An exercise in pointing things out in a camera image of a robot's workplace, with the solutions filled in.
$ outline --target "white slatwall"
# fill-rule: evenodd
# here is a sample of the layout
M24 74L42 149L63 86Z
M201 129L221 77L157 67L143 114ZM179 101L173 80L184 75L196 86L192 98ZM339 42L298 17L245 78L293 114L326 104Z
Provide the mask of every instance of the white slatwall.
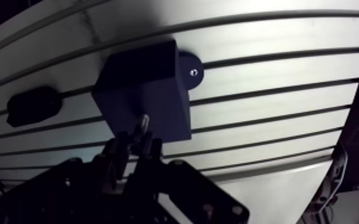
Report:
M44 0L1 25L0 41L71 6ZM3 83L0 111L13 95L38 86L75 92L93 85L108 52L174 38L208 69L202 84L190 91L192 140L164 144L165 161L182 158L217 175L331 155L358 85L359 0L115 0L86 13L91 21L72 14L0 49L0 80L93 46L95 35L114 42L161 33ZM327 15L300 16L315 13ZM242 19L217 22L232 17ZM322 49L333 53L292 56ZM247 60L282 53L291 56ZM239 58L245 63L211 66ZM30 179L70 157L90 161L113 137L89 91L65 98L60 113L43 122L13 128L6 119L0 113L0 179L6 183ZM135 164L128 164L126 175Z

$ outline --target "black metal frame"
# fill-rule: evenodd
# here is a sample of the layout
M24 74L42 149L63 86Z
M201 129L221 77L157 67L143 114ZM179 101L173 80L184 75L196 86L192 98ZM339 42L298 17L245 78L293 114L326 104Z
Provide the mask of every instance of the black metal frame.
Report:
M0 223L178 223L159 193L194 223L247 223L245 206L185 161L163 163L151 132L135 133L118 134L90 163L72 158L12 189L0 199ZM130 154L137 166L118 192Z

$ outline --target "metal bolt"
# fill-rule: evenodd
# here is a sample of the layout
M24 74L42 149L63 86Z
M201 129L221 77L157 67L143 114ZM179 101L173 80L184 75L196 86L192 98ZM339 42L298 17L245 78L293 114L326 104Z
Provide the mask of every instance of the metal bolt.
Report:
M180 165L182 165L182 161L181 160L175 160L174 164L177 165L177 166L180 166Z
M236 215L240 215L240 214L242 214L242 211L243 211L243 209L240 207L240 206L234 206L233 207L233 213L234 214L236 214Z
M69 179L69 178L66 179L66 185L67 185L68 187L71 186L71 182L70 182L70 179Z
M197 76L198 72L197 72L196 69L192 69L192 70L189 71L189 74L190 74L191 76Z

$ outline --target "screw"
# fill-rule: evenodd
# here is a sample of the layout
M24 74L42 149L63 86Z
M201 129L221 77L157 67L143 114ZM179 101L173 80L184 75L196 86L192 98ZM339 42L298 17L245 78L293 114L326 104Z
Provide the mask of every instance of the screw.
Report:
M198 72L197 72L196 69L192 69L192 70L189 72L189 74L190 74L191 76L197 76Z
M233 213L234 214L236 214L236 215L240 215L240 214L242 214L242 211L243 211L243 209L240 207L240 206L234 206L233 207Z
M182 165L182 161L181 160L175 160L174 164L177 165L177 166L180 166L180 165Z

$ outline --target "black plastic part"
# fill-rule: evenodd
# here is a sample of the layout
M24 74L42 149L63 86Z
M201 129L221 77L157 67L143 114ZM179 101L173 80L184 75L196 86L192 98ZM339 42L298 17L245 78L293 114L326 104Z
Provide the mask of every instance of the black plastic part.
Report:
M46 120L63 105L61 95L50 87L32 89L15 95L7 103L7 123L12 127L29 125Z
M197 87L205 76L202 61L189 52L179 53L179 69L184 80L184 86L188 90Z

